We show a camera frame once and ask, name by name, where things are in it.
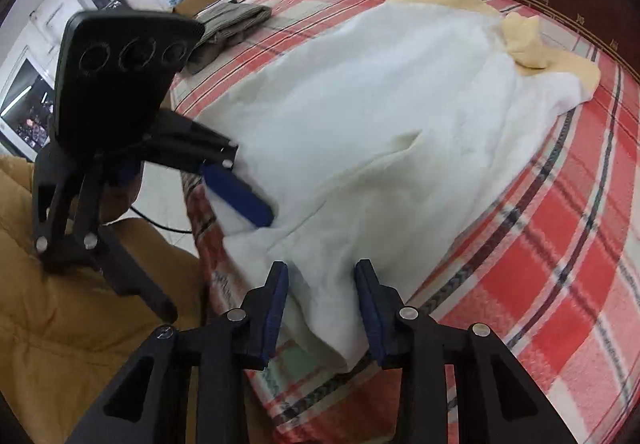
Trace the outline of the white and yellow shirt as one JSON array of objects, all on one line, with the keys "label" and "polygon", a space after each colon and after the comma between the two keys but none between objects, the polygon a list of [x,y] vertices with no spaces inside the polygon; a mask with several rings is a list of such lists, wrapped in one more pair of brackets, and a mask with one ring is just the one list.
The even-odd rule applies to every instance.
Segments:
[{"label": "white and yellow shirt", "polygon": [[386,0],[198,116],[239,143],[236,175],[274,212],[257,228],[214,199],[224,251],[250,286],[288,264],[288,335],[346,372],[367,349],[355,264],[411,297],[599,81],[593,61],[544,45],[537,18]]}]

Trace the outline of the mustard yellow jacket torso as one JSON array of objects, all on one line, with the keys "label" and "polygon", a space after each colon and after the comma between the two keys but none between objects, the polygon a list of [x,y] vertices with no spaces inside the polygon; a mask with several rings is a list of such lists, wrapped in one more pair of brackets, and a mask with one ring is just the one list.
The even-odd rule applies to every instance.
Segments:
[{"label": "mustard yellow jacket torso", "polygon": [[[47,273],[32,245],[34,164],[1,155],[1,394],[34,443],[64,443],[129,355],[160,324],[138,297],[119,297],[90,267]],[[111,221],[138,197],[143,169],[108,189]],[[143,219],[115,235],[178,309],[177,327],[198,326],[198,260]]]}]

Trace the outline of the folded grey garment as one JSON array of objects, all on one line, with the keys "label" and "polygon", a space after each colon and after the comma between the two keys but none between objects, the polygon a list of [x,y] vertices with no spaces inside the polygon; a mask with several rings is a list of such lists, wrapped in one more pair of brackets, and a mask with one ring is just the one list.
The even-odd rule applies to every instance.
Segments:
[{"label": "folded grey garment", "polygon": [[271,18],[272,9],[264,5],[221,3],[203,10],[196,21],[205,32],[186,60],[186,72],[203,71],[227,48],[243,42]]}]

